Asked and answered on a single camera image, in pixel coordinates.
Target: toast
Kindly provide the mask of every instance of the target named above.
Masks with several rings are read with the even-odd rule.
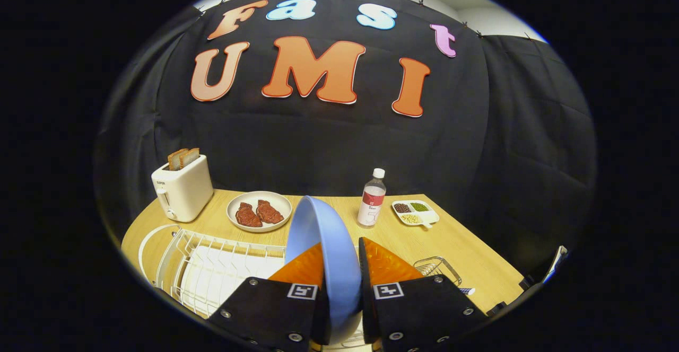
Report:
[[[182,148],[179,151],[176,151],[170,154],[170,156],[168,156],[168,164],[170,166],[170,171],[179,171],[179,169],[181,169],[179,156],[184,152],[188,151],[189,151],[188,148]]]
[[[188,164],[193,163],[201,155],[200,148],[194,147],[191,151],[179,154],[179,168],[184,169]]]

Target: raw steak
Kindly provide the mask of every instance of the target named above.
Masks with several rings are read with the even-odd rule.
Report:
[[[262,227],[262,222],[255,212],[253,212],[253,206],[245,202],[240,203],[240,207],[236,212],[236,221],[238,221],[239,224],[250,228]]]
[[[257,200],[257,216],[267,224],[278,224],[283,220],[281,213],[274,209],[269,201],[265,200]]]

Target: red label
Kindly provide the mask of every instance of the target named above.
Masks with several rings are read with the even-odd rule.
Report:
[[[384,201],[384,195],[374,196],[370,193],[363,192],[363,203],[370,206],[380,206]]]

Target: bottle cap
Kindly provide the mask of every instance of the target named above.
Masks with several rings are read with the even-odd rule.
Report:
[[[373,170],[373,177],[374,178],[384,178],[384,169],[375,168],[375,170]]]

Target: bowl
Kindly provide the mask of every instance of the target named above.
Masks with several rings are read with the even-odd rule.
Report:
[[[290,224],[285,253],[289,263],[320,242],[330,310],[330,345],[354,334],[361,321],[361,266],[340,215],[324,201],[304,196]]]
[[[269,204],[271,204],[274,209],[281,213],[283,220],[276,224],[267,224],[262,222],[261,228],[251,228],[250,226],[243,226],[239,224],[236,220],[236,212],[238,211],[238,208],[240,208],[240,203],[248,203],[252,205],[253,212],[257,212],[257,200],[269,201]],[[292,212],[293,205],[290,203],[290,200],[279,195],[279,193],[267,192],[265,190],[243,193],[242,195],[235,197],[233,200],[231,200],[231,202],[229,202],[228,205],[226,205],[226,216],[229,218],[229,220],[231,220],[231,223],[237,228],[244,231],[249,231],[250,233],[266,233],[267,231],[273,231],[277,228],[280,228],[286,222],[288,222]]]

